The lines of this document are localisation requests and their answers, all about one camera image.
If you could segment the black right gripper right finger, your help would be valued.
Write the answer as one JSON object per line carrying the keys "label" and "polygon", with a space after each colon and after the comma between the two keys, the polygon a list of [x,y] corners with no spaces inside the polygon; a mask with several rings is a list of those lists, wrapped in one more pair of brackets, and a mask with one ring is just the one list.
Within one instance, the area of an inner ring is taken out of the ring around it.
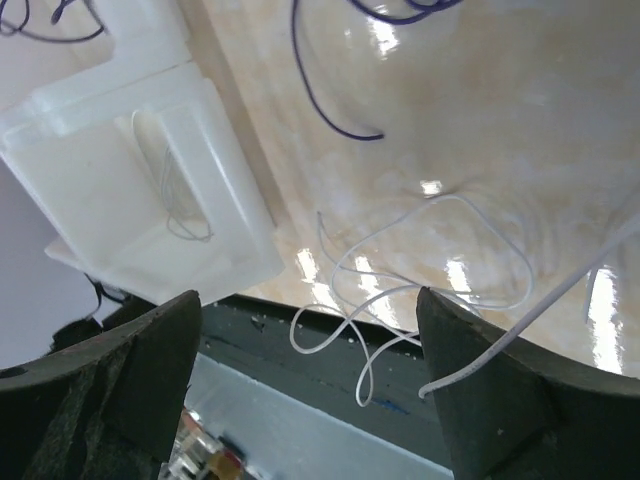
{"label": "black right gripper right finger", "polygon": [[434,392],[457,479],[636,479],[639,382],[516,339]]}

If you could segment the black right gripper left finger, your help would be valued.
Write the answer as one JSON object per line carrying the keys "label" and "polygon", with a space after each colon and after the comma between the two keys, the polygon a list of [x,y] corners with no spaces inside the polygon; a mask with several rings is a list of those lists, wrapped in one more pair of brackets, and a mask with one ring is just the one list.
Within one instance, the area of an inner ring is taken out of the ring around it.
{"label": "black right gripper left finger", "polygon": [[58,352],[1,372],[4,479],[155,479],[198,352],[186,291]]}

